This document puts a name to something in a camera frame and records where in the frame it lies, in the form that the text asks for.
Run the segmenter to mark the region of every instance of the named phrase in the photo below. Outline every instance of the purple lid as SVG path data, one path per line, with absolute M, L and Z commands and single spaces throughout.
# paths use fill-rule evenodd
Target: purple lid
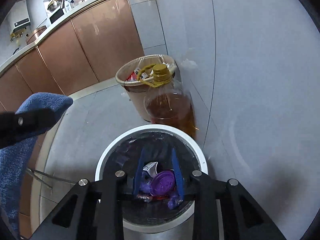
M 175 186 L 174 174 L 171 171 L 158 173 L 151 182 L 151 195 L 163 196 L 173 190 Z

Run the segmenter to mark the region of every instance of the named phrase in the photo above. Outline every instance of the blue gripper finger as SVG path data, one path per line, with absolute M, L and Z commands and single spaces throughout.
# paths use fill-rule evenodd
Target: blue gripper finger
M 138 195 L 138 193 L 139 193 L 140 181 L 141 181 L 142 170 L 143 170 L 143 167 L 144 167 L 145 158 L 146 158 L 146 149 L 145 149 L 145 147 L 143 147 L 142 151 L 141 151 L 140 158 L 139 158 L 138 167 L 137 167 L 135 176 L 133 178 L 133 191 L 132 191 L 132 194 L 134 196 Z
M 179 161 L 178 161 L 178 158 L 177 158 L 177 154 L 176 154 L 176 149 L 175 148 L 172 148 L 171 161 L 172 161 L 172 167 L 173 167 L 173 171 L 174 171 L 174 176 L 176 178 L 177 190 L 178 190 L 179 196 L 183 200 L 184 199 L 183 176 L 182 176 L 182 172 L 181 172 L 181 169 L 180 169 L 180 165 L 179 165 Z

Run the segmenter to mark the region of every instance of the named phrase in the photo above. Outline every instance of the yellow bottle handle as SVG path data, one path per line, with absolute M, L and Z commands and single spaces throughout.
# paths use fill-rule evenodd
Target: yellow bottle handle
M 140 70 L 139 73 L 138 73 L 138 75 L 137 75 L 137 80 L 138 80 L 138 81 L 141 81 L 143 84 L 146 84 L 146 85 L 148 85 L 148 86 L 150 86 L 150 87 L 153 87 L 153 88 L 158 87 L 159 85 L 154 85 L 154 84 L 152 84 L 152 83 L 150 83 L 150 82 L 148 82 L 148 81 L 145 81 L 145 80 L 143 80 L 143 79 L 141 78 L 142 73 L 144 73 L 147 69 L 153 68 L 155 65 L 156 65 L 156 64 L 150 64 L 150 65 L 147 65 L 147 66 L 143 67 L 142 70 Z

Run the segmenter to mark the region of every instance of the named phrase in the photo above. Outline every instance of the plastic oil bottle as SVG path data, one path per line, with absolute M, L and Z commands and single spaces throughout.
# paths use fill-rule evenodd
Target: plastic oil bottle
M 153 70 L 153 82 L 142 80 L 141 74 Z M 144 98 L 144 107 L 151 122 L 178 128 L 192 138 L 196 136 L 195 119 L 191 96 L 182 83 L 174 80 L 165 64 L 148 65 L 138 74 L 137 79 L 150 86 Z

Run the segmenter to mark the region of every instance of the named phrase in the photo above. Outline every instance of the water heater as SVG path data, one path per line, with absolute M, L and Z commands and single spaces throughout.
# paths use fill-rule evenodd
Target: water heater
M 26 0 L 16 2 L 8 13 L 9 29 L 11 33 L 30 25 L 30 18 Z

